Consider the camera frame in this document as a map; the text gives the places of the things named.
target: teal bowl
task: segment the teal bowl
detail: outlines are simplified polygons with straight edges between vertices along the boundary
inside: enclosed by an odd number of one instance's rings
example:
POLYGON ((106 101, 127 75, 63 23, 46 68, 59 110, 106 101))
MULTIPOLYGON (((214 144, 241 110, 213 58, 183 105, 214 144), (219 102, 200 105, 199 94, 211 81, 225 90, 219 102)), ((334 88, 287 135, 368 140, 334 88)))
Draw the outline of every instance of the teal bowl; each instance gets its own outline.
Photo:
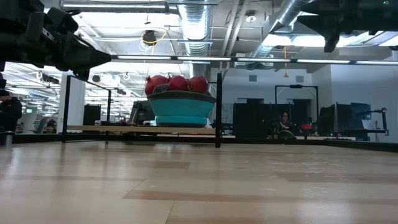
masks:
POLYGON ((165 91, 147 96, 160 127, 203 128, 216 99, 192 91, 165 91))

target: workstation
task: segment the workstation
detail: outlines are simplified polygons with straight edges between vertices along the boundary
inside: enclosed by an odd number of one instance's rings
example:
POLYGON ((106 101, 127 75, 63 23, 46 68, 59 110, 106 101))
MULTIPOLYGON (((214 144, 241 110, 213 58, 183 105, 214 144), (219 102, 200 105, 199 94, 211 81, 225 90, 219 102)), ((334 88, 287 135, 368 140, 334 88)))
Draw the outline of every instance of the workstation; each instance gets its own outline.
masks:
POLYGON ((398 221, 395 1, 4 3, 0 222, 398 221))

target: ceiling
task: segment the ceiling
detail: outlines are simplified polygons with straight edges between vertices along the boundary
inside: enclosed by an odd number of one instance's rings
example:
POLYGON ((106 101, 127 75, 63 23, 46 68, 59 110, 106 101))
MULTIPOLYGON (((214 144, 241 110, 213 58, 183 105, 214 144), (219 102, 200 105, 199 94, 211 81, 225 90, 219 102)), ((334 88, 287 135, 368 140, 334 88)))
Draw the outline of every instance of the ceiling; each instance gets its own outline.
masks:
MULTIPOLYGON (((45 6, 58 7, 58 0, 42 0, 45 6)), ((280 9, 282 0, 273 1, 250 1, 249 11, 254 11, 256 20, 247 22, 243 20, 241 24, 238 41, 233 45, 232 54, 249 54, 262 42, 261 28, 267 16, 272 15, 280 9)), ((224 0, 219 5, 213 6, 210 17, 210 55, 219 56, 223 41, 226 36, 226 27, 229 22, 233 22, 240 15, 241 6, 238 7, 236 18, 231 18, 233 8, 232 0, 224 0)), ((180 27, 180 16, 176 14, 147 14, 147 13, 115 13, 115 12, 82 12, 74 16, 79 24, 76 35, 81 35, 99 50, 110 54, 123 55, 185 55, 185 46, 180 43, 183 40, 182 29, 180 27), (141 42, 141 35, 145 30, 154 30, 158 39, 161 39, 154 47, 146 47, 141 42)), ((314 34, 305 26, 296 22, 294 31, 287 35, 298 37, 304 34, 314 34)), ((273 57, 288 58, 317 58, 317 59, 344 59, 344 60, 383 60, 391 56, 388 47, 380 47, 379 44, 395 37, 393 32, 380 32, 376 37, 365 37, 364 42, 356 43, 352 46, 337 48, 333 53, 323 52, 323 47, 306 46, 286 46, 286 48, 273 48, 273 57)), ((284 68, 284 64, 274 64, 275 70, 284 68)), ((319 69, 314 65, 289 65, 289 69, 306 69, 313 72, 319 69)), ((16 95, 20 95, 26 102, 39 102, 42 105, 51 103, 53 106, 44 107, 40 112, 43 114, 57 113, 59 103, 60 85, 44 83, 40 80, 40 73, 44 73, 61 81, 62 75, 53 67, 37 68, 33 65, 21 65, 7 63, 3 73, 8 80, 9 89, 16 95)), ((98 83, 105 87, 124 88, 126 95, 113 93, 115 100, 113 103, 113 114, 129 114, 133 101, 145 97, 143 87, 146 77, 152 75, 184 75, 190 76, 190 65, 186 63, 117 63, 111 62, 91 70, 90 80, 93 75, 101 76, 98 83)), ((98 90, 95 86, 86 86, 87 103, 106 103, 107 93, 98 90)))

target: pillar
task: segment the pillar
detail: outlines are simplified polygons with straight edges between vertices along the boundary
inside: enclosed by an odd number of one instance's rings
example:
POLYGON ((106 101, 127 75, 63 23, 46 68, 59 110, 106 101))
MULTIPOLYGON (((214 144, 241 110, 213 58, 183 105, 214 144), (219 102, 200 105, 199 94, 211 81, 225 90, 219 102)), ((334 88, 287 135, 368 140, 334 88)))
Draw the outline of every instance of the pillar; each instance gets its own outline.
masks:
MULTIPOLYGON (((58 111, 57 133, 62 132, 63 125, 63 109, 65 107, 65 94, 67 92, 67 76, 73 75, 71 72, 62 74, 61 92, 60 92, 60 106, 58 111)), ((69 93, 69 110, 68 110, 68 125, 83 125, 83 116, 85 109, 85 93, 86 83, 76 78, 72 78, 70 82, 69 93)))
POLYGON ((24 133, 32 133, 35 129, 35 121, 37 118, 37 107, 27 107, 18 123, 24 123, 24 133))

